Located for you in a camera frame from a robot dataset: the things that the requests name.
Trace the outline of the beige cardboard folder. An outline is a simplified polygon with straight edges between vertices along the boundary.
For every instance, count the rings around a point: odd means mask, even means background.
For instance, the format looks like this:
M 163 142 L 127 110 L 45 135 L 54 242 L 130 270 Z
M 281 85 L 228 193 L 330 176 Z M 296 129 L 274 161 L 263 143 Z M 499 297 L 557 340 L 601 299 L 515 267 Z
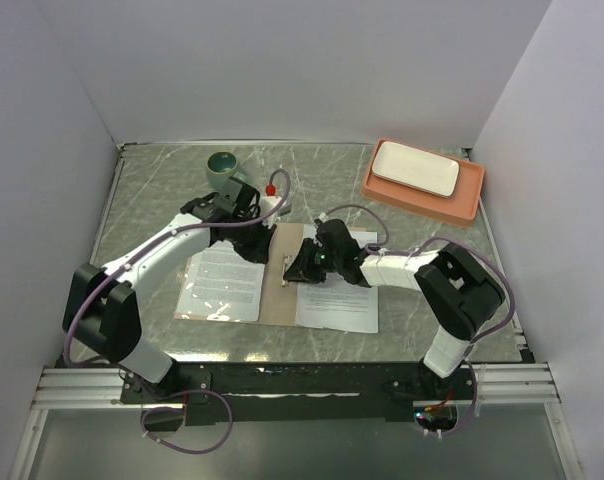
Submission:
M 297 306 L 297 285 L 289 283 L 281 286 L 282 262 L 284 255 L 297 255 L 303 240 L 303 228 L 296 223 L 283 223 L 277 227 L 270 246 L 269 263 L 264 265 L 259 319 L 254 323 L 261 326 L 302 327 L 295 323 Z

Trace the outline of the white printed paper sheets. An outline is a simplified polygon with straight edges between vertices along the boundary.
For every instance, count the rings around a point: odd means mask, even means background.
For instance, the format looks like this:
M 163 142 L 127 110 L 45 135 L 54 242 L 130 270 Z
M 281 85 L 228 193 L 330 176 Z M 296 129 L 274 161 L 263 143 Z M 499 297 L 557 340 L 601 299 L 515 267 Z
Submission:
M 312 238 L 315 225 L 303 228 L 303 240 Z M 377 240 L 375 232 L 351 231 L 351 236 L 363 248 Z M 378 289 L 366 285 L 348 284 L 338 273 L 329 273 L 324 283 L 297 285 L 296 320 L 298 326 L 332 329 L 350 333 L 376 334 L 378 323 Z

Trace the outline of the single white printed sheet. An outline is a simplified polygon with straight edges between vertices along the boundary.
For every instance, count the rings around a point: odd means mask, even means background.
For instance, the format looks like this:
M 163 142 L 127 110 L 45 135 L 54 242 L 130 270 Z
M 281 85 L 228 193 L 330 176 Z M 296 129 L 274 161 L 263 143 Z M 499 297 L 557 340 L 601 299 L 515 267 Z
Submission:
M 263 264 L 244 260 L 230 242 L 217 242 L 187 261 L 174 317 L 257 322 L 264 272 Z

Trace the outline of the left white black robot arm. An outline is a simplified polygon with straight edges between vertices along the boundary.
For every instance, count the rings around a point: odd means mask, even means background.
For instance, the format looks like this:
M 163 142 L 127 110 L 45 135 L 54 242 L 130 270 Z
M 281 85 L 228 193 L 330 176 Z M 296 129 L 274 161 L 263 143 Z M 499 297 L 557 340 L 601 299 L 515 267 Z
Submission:
M 228 242 L 244 260 L 269 261 L 275 219 L 287 200 L 273 184 L 259 192 L 232 177 L 218 192 L 196 197 L 148 240 L 102 266 L 85 263 L 73 274 L 63 317 L 63 358 L 77 367 L 71 346 L 79 341 L 105 360 L 144 380 L 156 401 L 180 389 L 180 365 L 145 339 L 139 303 L 182 262 L 218 242 Z

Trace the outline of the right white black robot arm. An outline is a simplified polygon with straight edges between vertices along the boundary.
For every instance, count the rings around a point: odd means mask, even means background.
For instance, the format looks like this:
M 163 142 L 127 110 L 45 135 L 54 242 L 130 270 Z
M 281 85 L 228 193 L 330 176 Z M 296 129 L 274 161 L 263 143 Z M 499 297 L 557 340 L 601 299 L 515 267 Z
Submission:
M 315 285 L 330 273 L 358 287 L 422 293 L 438 330 L 422 358 L 425 369 L 419 374 L 419 386 L 434 399 L 453 388 L 453 373 L 474 338 L 506 300 L 502 286 L 462 246 L 448 242 L 437 250 L 420 247 L 411 253 L 391 253 L 377 245 L 360 246 L 338 219 L 316 222 L 315 233 L 302 241 L 283 279 Z

